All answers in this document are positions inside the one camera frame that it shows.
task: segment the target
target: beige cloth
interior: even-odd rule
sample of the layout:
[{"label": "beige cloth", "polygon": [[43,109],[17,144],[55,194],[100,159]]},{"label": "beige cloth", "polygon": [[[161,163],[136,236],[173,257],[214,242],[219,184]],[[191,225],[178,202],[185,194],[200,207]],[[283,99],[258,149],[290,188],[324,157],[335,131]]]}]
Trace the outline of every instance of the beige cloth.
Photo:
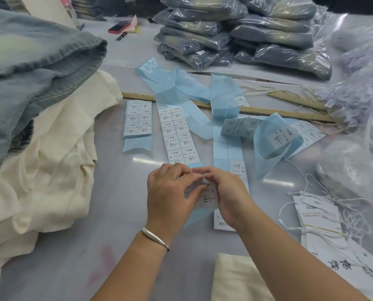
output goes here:
[{"label": "beige cloth", "polygon": [[114,78],[97,71],[35,118],[30,145],[0,171],[0,269],[33,251],[37,232],[69,228],[88,214],[97,161],[94,118],[121,99]]},{"label": "beige cloth", "polygon": [[250,257],[217,254],[211,301],[274,301]]}]

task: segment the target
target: bangle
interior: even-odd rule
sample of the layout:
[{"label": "bangle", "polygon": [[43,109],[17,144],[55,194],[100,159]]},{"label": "bangle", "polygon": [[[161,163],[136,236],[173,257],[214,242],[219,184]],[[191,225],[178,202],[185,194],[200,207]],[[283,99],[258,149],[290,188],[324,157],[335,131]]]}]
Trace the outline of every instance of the bangle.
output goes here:
[{"label": "bangle", "polygon": [[155,235],[155,234],[154,234],[153,232],[151,232],[150,230],[146,229],[145,227],[142,227],[141,232],[142,232],[145,236],[147,236],[149,239],[151,239],[152,241],[154,241],[154,242],[160,244],[161,246],[164,246],[165,248],[167,248],[167,251],[170,251],[169,246],[168,246],[166,243],[164,243],[164,242],[162,241],[162,239],[160,239],[157,235]]}]

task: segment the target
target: table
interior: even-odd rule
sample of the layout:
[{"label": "table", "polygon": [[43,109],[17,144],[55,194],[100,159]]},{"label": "table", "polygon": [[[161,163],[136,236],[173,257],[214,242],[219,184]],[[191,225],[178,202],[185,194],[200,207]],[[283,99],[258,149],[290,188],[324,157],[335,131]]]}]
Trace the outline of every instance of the table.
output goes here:
[{"label": "table", "polygon": [[[151,94],[149,88],[127,66],[102,65],[113,75],[123,92]],[[210,77],[197,75],[208,85]],[[257,84],[237,80],[239,84]],[[266,84],[279,89],[302,93],[299,86]],[[251,106],[293,110],[297,106],[268,96],[247,96]],[[153,104],[152,151],[122,152],[125,104],[111,107],[96,118],[95,144],[99,162],[95,169],[89,215],[75,222],[68,230],[40,234],[33,253],[16,257],[3,268],[0,301],[84,301],[89,300],[121,258],[134,235],[146,222],[146,178],[167,162],[157,109]],[[210,110],[203,110],[211,117]],[[305,173],[314,174],[314,167],[324,148],[338,135],[330,135],[292,158]],[[204,165],[213,164],[213,141],[193,135]],[[279,209],[305,186],[298,169],[281,161],[263,181],[254,181],[254,153],[251,142],[243,141],[249,189],[254,202],[274,221]],[[315,185],[309,192],[320,194]],[[366,215],[373,227],[373,210]],[[299,226],[293,205],[287,206],[282,218],[288,226]],[[298,232],[290,232],[300,241]],[[213,214],[185,228],[166,255],[156,280],[152,301],[207,301],[211,295],[217,253],[247,256],[235,232],[214,230]]]},{"label": "table", "polygon": [[[108,41],[107,56],[103,63],[107,65],[117,65],[122,67],[135,68],[146,60],[154,57],[157,63],[166,70],[172,70],[176,65],[187,71],[194,71],[189,65],[181,61],[165,60],[164,56],[157,52],[159,44],[154,42],[153,37],[159,33],[162,25],[144,23],[137,34],[128,34],[121,41],[116,42],[118,35],[109,34],[107,31],[112,22],[99,22],[83,20],[86,24],[84,30],[100,36]],[[372,24],[373,16],[364,15],[339,15],[331,16],[331,22],[327,25],[323,33],[329,34],[340,28],[349,28],[357,25]],[[230,75],[238,79],[256,79],[271,80],[280,83],[306,84],[314,87],[329,87],[343,79],[342,72],[336,59],[340,52],[331,46],[328,42],[327,52],[330,55],[333,64],[333,74],[329,81],[319,80],[314,75],[299,70],[291,70],[270,65],[247,65],[234,61],[230,66],[209,66],[202,72],[221,73]]]}]

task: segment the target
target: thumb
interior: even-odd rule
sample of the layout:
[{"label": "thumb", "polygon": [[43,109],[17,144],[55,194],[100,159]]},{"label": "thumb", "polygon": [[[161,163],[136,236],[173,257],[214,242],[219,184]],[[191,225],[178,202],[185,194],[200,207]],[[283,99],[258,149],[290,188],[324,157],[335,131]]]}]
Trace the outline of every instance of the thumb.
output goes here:
[{"label": "thumb", "polygon": [[202,192],[206,190],[206,185],[200,185],[196,187],[194,191],[187,197],[186,201],[190,206],[191,211],[195,207],[196,203],[198,202],[199,197],[201,197]]}]

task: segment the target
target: wooden ruler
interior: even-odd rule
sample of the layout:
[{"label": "wooden ruler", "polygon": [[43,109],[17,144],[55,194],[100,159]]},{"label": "wooden ruler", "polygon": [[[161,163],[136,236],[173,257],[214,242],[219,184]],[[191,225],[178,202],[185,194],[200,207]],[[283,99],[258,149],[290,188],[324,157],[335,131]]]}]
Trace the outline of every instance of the wooden ruler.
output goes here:
[{"label": "wooden ruler", "polygon": [[301,106],[310,107],[315,110],[327,112],[327,108],[324,106],[323,103],[311,99],[306,99],[300,95],[288,91],[278,90],[274,92],[269,92],[267,95],[285,101],[294,102]]},{"label": "wooden ruler", "polygon": [[[139,99],[146,101],[156,101],[153,95],[145,94],[135,94],[135,93],[122,93],[124,98],[129,99]],[[198,107],[205,107],[211,109],[210,104],[205,104],[199,101],[192,100],[194,104]],[[313,113],[300,113],[293,111],[283,111],[283,110],[273,110],[273,109],[263,109],[261,107],[241,107],[241,112],[256,114],[256,115],[272,115],[273,113],[278,113],[281,117],[296,118],[303,120],[315,120],[327,123],[335,123],[336,121],[329,115],[313,114]]]}]

